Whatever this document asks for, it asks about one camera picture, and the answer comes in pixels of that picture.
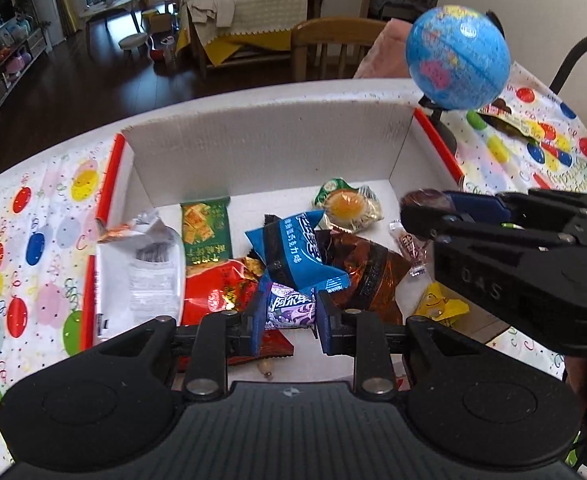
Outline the braised egg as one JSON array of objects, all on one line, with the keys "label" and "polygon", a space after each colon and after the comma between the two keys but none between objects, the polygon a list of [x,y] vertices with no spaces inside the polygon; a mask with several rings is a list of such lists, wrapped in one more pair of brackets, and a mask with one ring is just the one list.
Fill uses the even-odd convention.
[{"label": "braised egg", "polygon": [[312,202],[327,228],[356,234],[383,219],[382,204],[368,185],[353,188],[341,178],[326,181]]}]

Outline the brown jelly cube candy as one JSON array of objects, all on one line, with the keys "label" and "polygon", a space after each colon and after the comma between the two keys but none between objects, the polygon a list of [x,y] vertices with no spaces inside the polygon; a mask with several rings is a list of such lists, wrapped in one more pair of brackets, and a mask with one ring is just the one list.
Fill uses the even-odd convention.
[{"label": "brown jelly cube candy", "polygon": [[421,188],[405,194],[400,201],[402,208],[408,206],[427,207],[439,210],[454,211],[452,198],[434,188]]}]

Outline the yellow gold candy packet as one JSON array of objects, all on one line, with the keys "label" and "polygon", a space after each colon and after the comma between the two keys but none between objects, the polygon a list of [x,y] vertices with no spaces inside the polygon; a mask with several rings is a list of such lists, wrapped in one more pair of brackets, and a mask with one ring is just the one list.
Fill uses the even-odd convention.
[{"label": "yellow gold candy packet", "polygon": [[423,292],[414,314],[451,326],[469,312],[467,302],[454,298],[438,282],[433,282]]}]

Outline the red cardboard box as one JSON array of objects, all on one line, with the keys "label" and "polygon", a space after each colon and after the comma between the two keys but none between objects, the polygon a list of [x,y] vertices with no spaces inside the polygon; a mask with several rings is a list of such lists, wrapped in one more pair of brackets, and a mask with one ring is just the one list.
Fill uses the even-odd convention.
[{"label": "red cardboard box", "polygon": [[124,154],[117,166],[108,226],[156,209],[171,228],[189,200],[228,197],[235,255],[250,248],[247,232],[266,214],[286,218],[309,210],[321,185],[341,177],[370,186],[383,216],[419,188],[461,185],[445,151],[398,100],[335,98],[238,101],[209,99],[136,116],[121,126]]}]

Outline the tv console shelf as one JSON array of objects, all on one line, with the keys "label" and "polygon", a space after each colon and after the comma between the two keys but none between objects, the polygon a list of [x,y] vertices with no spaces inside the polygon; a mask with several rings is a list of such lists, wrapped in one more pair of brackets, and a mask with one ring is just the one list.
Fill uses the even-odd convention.
[{"label": "tv console shelf", "polygon": [[42,28],[16,43],[0,63],[0,109],[16,84],[24,78],[31,65],[46,51],[47,39]]}]

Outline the small white stool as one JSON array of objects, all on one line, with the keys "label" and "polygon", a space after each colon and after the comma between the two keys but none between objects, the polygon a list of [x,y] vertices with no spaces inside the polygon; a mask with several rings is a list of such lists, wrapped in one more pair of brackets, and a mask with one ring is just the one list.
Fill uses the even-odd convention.
[{"label": "small white stool", "polygon": [[144,32],[137,32],[137,34],[129,35],[119,41],[119,48],[129,61],[133,60],[133,54],[138,53],[144,58],[147,50],[148,36]]}]

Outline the blue snack packet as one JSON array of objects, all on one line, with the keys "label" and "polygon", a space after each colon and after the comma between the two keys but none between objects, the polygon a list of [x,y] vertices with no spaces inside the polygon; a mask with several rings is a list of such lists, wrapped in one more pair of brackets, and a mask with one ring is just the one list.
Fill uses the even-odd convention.
[{"label": "blue snack packet", "polygon": [[305,296],[319,290],[340,292],[350,286],[347,272],[323,262],[315,236],[323,216],[320,210],[304,211],[245,232],[272,282]]}]

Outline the black cookie packet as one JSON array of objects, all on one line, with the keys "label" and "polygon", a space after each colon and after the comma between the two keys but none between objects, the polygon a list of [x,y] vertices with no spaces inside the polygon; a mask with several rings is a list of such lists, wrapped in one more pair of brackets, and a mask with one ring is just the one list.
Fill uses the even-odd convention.
[{"label": "black cookie packet", "polygon": [[294,264],[304,258],[327,263],[330,229],[324,226],[323,218],[324,214],[319,210],[304,211],[287,218],[266,214],[258,237],[263,261],[268,266],[276,261]]}]

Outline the copper foil snack bag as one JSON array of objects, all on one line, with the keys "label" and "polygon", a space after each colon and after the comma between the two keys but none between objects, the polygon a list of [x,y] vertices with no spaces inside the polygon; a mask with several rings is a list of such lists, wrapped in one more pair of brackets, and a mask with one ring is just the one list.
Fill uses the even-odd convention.
[{"label": "copper foil snack bag", "polygon": [[403,324],[395,290],[411,269],[411,263],[372,240],[339,231],[330,233],[325,255],[330,266],[344,270],[350,278],[346,289],[330,294],[340,310],[376,312],[384,323]]}]

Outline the red snack bag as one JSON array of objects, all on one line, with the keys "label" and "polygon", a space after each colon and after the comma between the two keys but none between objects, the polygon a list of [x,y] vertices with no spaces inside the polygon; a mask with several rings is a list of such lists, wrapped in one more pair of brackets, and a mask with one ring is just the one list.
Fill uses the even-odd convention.
[{"label": "red snack bag", "polygon": [[[264,272],[257,257],[245,256],[219,262],[187,266],[182,325],[198,325],[208,314],[226,310],[243,311],[258,289]],[[258,359],[290,358],[294,345],[280,330],[267,330],[258,356],[234,356],[236,366]]]}]

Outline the purple candy wrapper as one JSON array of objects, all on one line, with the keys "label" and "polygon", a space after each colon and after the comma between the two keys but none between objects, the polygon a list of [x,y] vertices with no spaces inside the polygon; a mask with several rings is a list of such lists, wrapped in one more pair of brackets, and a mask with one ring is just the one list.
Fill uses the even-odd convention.
[{"label": "purple candy wrapper", "polygon": [[269,284],[266,329],[295,330],[315,322],[315,300],[278,283]]}]

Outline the silver white snack bag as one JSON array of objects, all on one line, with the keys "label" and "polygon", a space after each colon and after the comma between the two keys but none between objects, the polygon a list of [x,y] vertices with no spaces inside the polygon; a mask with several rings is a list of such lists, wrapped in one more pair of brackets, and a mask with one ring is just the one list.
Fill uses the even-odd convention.
[{"label": "silver white snack bag", "polygon": [[182,318],[186,262],[182,238],[150,209],[107,230],[96,245],[95,341],[158,316]]}]

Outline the small pink candy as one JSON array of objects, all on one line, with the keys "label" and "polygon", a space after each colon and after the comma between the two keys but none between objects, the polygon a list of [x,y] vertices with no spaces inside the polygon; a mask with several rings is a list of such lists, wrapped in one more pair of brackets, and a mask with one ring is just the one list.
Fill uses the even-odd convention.
[{"label": "small pink candy", "polygon": [[428,262],[428,243],[406,231],[399,219],[390,222],[389,232],[397,243],[401,255],[411,265],[409,275],[417,276],[425,273]]}]

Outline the green cracker packet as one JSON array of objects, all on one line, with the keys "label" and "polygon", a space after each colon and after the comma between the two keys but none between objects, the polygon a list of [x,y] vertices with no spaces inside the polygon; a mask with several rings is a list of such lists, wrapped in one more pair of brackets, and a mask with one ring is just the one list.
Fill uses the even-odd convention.
[{"label": "green cracker packet", "polygon": [[189,266],[223,262],[232,258],[226,197],[181,205],[182,240]]}]

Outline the wooden chair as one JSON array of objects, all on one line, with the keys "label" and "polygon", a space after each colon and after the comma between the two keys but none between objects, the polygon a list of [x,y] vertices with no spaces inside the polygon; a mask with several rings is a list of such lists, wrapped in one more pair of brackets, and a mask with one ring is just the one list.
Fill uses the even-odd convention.
[{"label": "wooden chair", "polygon": [[349,61],[359,64],[385,25],[370,18],[313,18],[295,25],[290,35],[293,81],[307,81],[307,66],[315,62],[317,54],[318,79],[327,79],[330,47],[339,48],[336,76],[344,79],[348,75]]}]

